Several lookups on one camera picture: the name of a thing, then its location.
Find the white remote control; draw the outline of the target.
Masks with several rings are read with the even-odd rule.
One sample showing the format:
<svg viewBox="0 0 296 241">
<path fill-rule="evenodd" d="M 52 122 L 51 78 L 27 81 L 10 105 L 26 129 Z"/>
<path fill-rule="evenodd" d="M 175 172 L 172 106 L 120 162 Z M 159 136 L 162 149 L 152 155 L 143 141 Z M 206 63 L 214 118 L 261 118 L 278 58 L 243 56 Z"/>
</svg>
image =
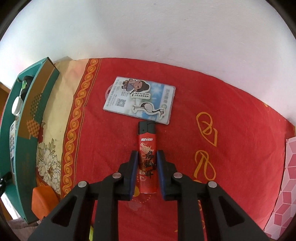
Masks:
<svg viewBox="0 0 296 241">
<path fill-rule="evenodd" d="M 14 161 L 15 161 L 15 136 L 16 136 L 16 121 L 14 121 L 10 126 L 9 134 L 9 148 L 10 148 L 10 161 L 11 161 L 11 172 L 15 172 Z"/>
</svg>

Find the teal cardboard box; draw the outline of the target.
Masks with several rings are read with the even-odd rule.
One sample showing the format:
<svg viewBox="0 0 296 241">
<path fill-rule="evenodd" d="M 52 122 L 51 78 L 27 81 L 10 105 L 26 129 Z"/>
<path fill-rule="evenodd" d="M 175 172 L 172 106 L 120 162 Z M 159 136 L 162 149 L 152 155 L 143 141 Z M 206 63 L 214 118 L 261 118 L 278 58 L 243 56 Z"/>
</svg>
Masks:
<svg viewBox="0 0 296 241">
<path fill-rule="evenodd" d="M 36 154 L 38 136 L 47 101 L 60 72 L 50 58 L 44 58 L 22 71 L 16 78 L 1 117 L 1 176 L 11 172 L 9 134 L 16 121 L 15 172 L 11 173 L 4 194 L 17 213 L 27 223 L 37 220 L 33 214 L 32 192 L 36 187 Z M 11 107 L 20 96 L 23 77 L 34 77 L 23 101 L 19 116 L 11 113 Z"/>
</svg>

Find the white round jar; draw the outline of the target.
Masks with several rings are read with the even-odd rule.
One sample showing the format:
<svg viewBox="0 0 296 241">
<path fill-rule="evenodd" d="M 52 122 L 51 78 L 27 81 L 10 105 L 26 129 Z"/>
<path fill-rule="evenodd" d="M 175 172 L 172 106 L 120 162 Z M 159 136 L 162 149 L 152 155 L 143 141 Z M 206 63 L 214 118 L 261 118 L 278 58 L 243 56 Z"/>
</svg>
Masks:
<svg viewBox="0 0 296 241">
<path fill-rule="evenodd" d="M 20 96 L 17 96 L 13 102 L 12 107 L 11 107 L 11 113 L 14 116 L 19 116 L 21 109 L 22 109 L 22 105 L 23 105 L 23 100 L 21 99 Z"/>
</svg>

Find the red lighter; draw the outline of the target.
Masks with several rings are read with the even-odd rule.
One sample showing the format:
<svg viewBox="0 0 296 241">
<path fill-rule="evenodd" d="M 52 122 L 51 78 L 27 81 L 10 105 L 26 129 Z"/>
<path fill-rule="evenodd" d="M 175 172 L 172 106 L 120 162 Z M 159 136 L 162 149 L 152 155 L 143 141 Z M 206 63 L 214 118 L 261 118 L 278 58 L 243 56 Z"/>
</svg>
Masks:
<svg viewBox="0 0 296 241">
<path fill-rule="evenodd" d="M 157 176 L 156 123 L 151 120 L 138 123 L 138 178 L 139 191 L 143 194 L 156 193 Z"/>
</svg>

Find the illustrated ID card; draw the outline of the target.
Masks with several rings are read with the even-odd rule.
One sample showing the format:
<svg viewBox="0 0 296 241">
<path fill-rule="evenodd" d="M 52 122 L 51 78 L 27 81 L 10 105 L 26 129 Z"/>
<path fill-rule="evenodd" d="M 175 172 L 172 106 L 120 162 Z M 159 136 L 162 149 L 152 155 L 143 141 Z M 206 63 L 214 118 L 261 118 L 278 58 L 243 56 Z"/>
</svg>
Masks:
<svg viewBox="0 0 296 241">
<path fill-rule="evenodd" d="M 103 109 L 168 125 L 175 90 L 172 85 L 117 77 L 107 90 Z"/>
</svg>

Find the lime green utility knife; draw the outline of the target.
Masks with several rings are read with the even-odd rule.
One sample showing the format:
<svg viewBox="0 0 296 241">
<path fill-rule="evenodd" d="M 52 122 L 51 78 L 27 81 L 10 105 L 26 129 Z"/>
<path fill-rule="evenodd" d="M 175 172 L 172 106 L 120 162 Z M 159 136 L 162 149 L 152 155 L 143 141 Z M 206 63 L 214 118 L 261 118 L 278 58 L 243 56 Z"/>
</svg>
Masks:
<svg viewBox="0 0 296 241">
<path fill-rule="evenodd" d="M 89 241 L 93 241 L 93 227 L 90 226 Z"/>
</svg>

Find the orange pouch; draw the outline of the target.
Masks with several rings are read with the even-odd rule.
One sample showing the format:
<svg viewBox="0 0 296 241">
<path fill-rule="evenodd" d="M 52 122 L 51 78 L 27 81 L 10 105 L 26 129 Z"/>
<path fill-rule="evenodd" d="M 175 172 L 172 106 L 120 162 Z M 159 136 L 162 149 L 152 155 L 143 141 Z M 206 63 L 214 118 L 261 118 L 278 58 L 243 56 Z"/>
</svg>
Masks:
<svg viewBox="0 0 296 241">
<path fill-rule="evenodd" d="M 31 210 L 39 220 L 46 217 L 58 203 L 58 196 L 51 186 L 38 186 L 33 189 Z"/>
</svg>

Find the pink fluffy blanket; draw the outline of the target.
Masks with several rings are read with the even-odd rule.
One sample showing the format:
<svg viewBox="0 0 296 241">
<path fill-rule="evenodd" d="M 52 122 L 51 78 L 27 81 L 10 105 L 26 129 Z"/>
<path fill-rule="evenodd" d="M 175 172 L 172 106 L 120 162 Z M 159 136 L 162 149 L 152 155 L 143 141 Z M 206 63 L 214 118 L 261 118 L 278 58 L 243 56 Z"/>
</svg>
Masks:
<svg viewBox="0 0 296 241">
<path fill-rule="evenodd" d="M 16 234 L 30 236 L 41 222 L 42 220 L 27 223 L 24 219 L 18 218 L 8 221 L 8 225 Z"/>
</svg>

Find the pink geometric box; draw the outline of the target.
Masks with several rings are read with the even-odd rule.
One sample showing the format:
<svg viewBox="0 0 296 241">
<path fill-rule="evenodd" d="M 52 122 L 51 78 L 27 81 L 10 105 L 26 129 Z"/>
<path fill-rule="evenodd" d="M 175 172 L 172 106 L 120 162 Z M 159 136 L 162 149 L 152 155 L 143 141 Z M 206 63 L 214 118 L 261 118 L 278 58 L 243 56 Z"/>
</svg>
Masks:
<svg viewBox="0 0 296 241">
<path fill-rule="evenodd" d="M 279 196 L 264 228 L 265 234 L 274 240 L 280 238 L 295 216 L 295 137 L 286 141 L 285 150 L 285 166 Z"/>
</svg>

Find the red patterned bedspread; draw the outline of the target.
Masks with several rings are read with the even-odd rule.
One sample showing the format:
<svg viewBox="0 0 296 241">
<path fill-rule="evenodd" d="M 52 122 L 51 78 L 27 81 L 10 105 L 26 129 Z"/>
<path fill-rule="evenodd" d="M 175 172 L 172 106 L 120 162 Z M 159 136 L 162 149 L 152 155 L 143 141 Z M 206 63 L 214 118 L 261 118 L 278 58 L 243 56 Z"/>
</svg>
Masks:
<svg viewBox="0 0 296 241">
<path fill-rule="evenodd" d="M 216 181 L 264 228 L 275 207 L 294 126 L 250 94 L 217 78 L 132 59 L 84 59 L 60 71 L 44 112 L 37 147 L 37 183 L 60 198 L 79 181 L 101 181 L 138 148 L 139 120 L 104 111 L 116 77 L 176 88 L 168 125 L 157 125 L 157 146 L 179 172 Z"/>
</svg>

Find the wooden shelf cabinet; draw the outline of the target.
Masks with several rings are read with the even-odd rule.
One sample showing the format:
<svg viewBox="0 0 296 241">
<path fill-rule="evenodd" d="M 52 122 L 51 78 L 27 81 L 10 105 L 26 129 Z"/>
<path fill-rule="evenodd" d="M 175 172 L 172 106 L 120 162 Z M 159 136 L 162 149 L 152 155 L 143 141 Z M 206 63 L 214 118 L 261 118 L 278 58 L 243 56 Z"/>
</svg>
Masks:
<svg viewBox="0 0 296 241">
<path fill-rule="evenodd" d="M 6 101 L 10 94 L 10 89 L 6 87 L 4 84 L 0 83 L 0 115 L 2 115 L 4 111 L 4 107 L 6 105 Z"/>
</svg>

